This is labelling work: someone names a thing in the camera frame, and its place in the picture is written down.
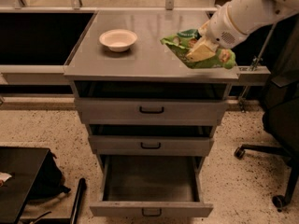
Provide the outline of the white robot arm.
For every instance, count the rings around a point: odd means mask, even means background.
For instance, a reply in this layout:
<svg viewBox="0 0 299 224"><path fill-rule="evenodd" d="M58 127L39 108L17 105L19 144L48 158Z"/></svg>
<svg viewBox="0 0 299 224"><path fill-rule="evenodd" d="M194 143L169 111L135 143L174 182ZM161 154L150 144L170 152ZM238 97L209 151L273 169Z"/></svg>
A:
<svg viewBox="0 0 299 224"><path fill-rule="evenodd" d="M191 62L212 58L218 48L232 49L259 28L299 11L299 0L231 0L220 7L198 32L201 38L187 53Z"/></svg>

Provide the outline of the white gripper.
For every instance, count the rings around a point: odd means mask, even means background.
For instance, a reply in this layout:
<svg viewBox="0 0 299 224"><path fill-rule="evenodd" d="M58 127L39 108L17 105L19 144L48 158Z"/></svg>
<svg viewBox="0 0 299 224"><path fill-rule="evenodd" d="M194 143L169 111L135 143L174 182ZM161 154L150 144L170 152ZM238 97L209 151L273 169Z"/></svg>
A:
<svg viewBox="0 0 299 224"><path fill-rule="evenodd" d="M209 59L216 54L219 46L232 49L248 38L232 22L227 5L219 8L209 21L201 25L198 33L202 37L186 55L191 62Z"/></svg>

